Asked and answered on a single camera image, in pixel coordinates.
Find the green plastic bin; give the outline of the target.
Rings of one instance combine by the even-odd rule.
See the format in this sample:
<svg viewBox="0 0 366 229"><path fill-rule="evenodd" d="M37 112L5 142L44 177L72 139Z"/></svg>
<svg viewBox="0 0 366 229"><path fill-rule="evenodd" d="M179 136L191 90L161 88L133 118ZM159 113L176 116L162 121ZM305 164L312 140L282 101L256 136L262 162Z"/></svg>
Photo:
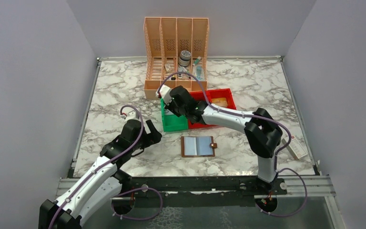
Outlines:
<svg viewBox="0 0 366 229"><path fill-rule="evenodd" d="M163 130L165 132L176 132L188 130L188 121L184 116L176 116L165 108L163 99L161 99L161 117Z"/></svg>

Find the red plastic bin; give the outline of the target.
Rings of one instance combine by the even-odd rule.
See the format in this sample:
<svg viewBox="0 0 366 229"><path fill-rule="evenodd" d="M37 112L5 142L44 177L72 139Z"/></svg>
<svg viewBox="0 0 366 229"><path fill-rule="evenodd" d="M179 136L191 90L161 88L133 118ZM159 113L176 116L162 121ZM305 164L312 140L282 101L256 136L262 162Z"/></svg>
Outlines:
<svg viewBox="0 0 366 229"><path fill-rule="evenodd" d="M206 95L211 103L219 107L236 110L231 89L211 89L207 90Z"/></svg>
<svg viewBox="0 0 366 229"><path fill-rule="evenodd" d="M205 96L202 91L197 92L190 92L190 95L196 100L196 101L205 101ZM201 123L194 123L192 124L188 120L188 129L200 129L200 128L210 128L215 127L215 125L203 125Z"/></svg>

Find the brown leather card holder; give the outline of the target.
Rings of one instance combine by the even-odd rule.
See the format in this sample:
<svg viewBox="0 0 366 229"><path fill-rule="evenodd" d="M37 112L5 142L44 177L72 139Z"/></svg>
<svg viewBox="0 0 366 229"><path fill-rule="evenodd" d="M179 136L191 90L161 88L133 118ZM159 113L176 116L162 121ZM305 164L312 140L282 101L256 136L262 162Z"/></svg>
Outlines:
<svg viewBox="0 0 366 229"><path fill-rule="evenodd" d="M182 157L214 157L218 144L212 136L182 136Z"/></svg>

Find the gold VIP card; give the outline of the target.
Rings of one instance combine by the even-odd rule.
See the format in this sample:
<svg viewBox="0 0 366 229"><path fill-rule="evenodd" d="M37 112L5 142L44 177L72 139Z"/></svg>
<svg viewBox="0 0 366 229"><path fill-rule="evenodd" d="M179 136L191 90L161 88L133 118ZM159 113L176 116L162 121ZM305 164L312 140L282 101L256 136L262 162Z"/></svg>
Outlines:
<svg viewBox="0 0 366 229"><path fill-rule="evenodd" d="M212 103L217 105L217 106L220 106L220 107L225 107L227 108L228 107L228 101L226 98L213 98L212 99Z"/></svg>

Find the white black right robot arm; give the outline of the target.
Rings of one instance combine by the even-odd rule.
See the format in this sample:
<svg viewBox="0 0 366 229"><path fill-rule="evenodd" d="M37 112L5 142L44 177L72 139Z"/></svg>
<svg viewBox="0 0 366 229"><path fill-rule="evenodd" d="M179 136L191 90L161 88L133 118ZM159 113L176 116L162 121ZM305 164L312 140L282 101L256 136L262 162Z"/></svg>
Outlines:
<svg viewBox="0 0 366 229"><path fill-rule="evenodd" d="M275 150L283 131L265 109L243 112L223 108L204 100L195 100L182 86L170 88L163 85L158 96L163 99L166 109L176 116L184 116L192 124L217 125L245 134L250 149L258 157L256 189L268 194L275 188L278 176Z"/></svg>

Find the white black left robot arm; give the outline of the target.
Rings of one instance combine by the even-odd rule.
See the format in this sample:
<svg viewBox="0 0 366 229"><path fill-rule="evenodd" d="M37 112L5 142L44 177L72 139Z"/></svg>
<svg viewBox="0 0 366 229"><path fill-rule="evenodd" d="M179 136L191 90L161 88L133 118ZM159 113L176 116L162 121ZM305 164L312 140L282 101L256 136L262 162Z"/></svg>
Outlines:
<svg viewBox="0 0 366 229"><path fill-rule="evenodd" d="M89 170L55 201L40 206L40 229L80 229L110 198L130 192L131 177L120 170L134 151L160 142L162 134L151 120L137 118L125 121L122 132L101 150Z"/></svg>

